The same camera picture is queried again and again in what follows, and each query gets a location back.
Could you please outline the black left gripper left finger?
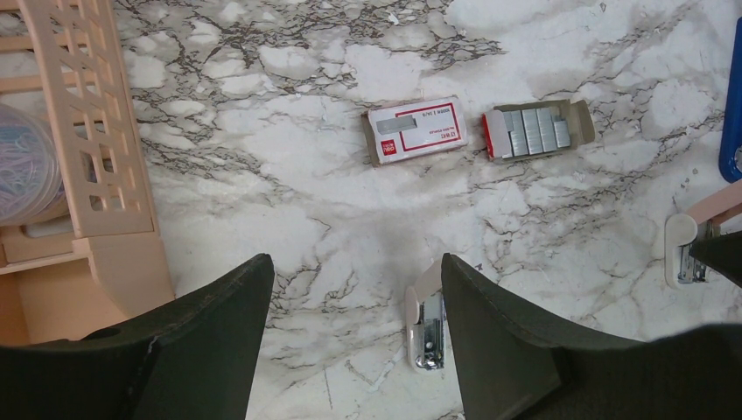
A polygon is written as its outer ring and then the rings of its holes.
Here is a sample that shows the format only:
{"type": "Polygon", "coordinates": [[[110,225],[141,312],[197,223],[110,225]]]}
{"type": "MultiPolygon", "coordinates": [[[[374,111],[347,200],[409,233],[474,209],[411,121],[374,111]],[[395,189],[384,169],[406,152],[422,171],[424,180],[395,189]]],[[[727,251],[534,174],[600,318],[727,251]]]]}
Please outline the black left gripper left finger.
{"type": "Polygon", "coordinates": [[[258,254],[79,340],[1,349],[4,419],[243,419],[274,264],[258,254]]]}

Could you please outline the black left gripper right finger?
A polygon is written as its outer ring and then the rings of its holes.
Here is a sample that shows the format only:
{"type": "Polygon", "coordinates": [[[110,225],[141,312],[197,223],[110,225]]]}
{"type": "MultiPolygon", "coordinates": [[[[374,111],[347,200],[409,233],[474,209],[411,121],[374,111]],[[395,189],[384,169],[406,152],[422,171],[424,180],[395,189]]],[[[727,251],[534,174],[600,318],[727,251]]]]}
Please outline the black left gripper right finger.
{"type": "Polygon", "coordinates": [[[456,255],[441,262],[468,419],[738,419],[741,328],[642,342],[561,318],[456,255]]]}

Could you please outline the red white staple box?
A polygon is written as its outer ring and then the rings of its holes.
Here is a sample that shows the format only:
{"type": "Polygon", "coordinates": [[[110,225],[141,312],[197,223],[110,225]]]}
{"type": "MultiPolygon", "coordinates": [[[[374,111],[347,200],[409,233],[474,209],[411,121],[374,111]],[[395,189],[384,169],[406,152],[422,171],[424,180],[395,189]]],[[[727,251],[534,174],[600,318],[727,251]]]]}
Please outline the red white staple box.
{"type": "Polygon", "coordinates": [[[371,109],[360,119],[376,167],[467,145],[466,121],[455,95],[371,109]]]}

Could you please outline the staple tray with staples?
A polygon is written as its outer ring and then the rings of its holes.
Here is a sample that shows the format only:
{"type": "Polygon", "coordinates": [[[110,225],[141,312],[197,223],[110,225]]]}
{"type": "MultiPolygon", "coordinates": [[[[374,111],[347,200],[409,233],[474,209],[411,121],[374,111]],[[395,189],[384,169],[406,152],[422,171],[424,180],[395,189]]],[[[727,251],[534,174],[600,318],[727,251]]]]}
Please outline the staple tray with staples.
{"type": "Polygon", "coordinates": [[[502,164],[574,151],[596,138],[584,100],[501,105],[485,112],[481,124],[489,159],[502,164]]]}

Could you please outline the white eraser block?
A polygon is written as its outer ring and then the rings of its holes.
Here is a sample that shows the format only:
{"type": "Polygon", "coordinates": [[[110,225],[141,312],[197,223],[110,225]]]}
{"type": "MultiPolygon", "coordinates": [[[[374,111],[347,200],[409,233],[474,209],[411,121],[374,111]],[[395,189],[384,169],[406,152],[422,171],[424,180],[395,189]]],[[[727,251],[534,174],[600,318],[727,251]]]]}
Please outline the white eraser block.
{"type": "Polygon", "coordinates": [[[437,259],[405,291],[407,358],[417,372],[445,367],[446,313],[441,277],[442,260],[437,259]]]}

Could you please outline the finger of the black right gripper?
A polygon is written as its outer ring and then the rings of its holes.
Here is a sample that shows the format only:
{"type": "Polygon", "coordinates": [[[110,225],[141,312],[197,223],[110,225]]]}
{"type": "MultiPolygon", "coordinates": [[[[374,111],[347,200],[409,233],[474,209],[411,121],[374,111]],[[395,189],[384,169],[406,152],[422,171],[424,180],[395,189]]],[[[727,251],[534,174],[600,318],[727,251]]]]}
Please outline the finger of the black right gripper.
{"type": "Polygon", "coordinates": [[[696,242],[689,254],[741,287],[741,232],[723,234],[696,242]]]}

